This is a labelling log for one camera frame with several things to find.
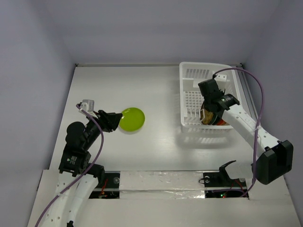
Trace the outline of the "lime green plate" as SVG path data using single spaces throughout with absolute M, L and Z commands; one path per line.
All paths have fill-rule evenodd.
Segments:
M 126 132 L 134 132 L 143 127 L 145 123 L 144 112 L 136 107 L 129 107 L 122 111 L 119 127 Z

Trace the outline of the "white plastic dish rack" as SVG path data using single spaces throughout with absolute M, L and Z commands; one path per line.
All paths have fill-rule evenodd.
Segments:
M 204 98 L 198 83 L 211 79 L 219 70 L 229 65 L 205 62 L 182 62 L 179 65 L 180 120 L 183 133 L 225 133 L 233 129 L 229 125 L 204 125 L 200 112 Z

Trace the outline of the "yellow patterned plate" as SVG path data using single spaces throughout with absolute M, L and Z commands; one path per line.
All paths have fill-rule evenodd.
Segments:
M 214 114 L 207 111 L 204 104 L 202 104 L 200 109 L 200 121 L 203 125 L 212 125 L 214 121 Z

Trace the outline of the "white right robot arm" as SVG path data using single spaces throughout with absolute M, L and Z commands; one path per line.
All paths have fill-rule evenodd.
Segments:
M 204 108 L 232 126 L 253 148 L 253 179 L 267 185 L 290 172 L 294 147 L 269 134 L 244 110 L 232 94 L 219 89 L 215 79 L 198 83 Z

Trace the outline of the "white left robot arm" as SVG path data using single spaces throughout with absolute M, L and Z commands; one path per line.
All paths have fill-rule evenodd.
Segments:
M 93 190 L 107 184 L 104 167 L 96 164 L 102 148 L 94 159 L 89 148 L 97 138 L 103 140 L 105 132 L 115 131 L 123 115 L 102 110 L 89 113 L 82 108 L 79 111 L 88 123 L 73 122 L 67 127 L 54 198 L 39 216 L 37 227 L 74 227 Z

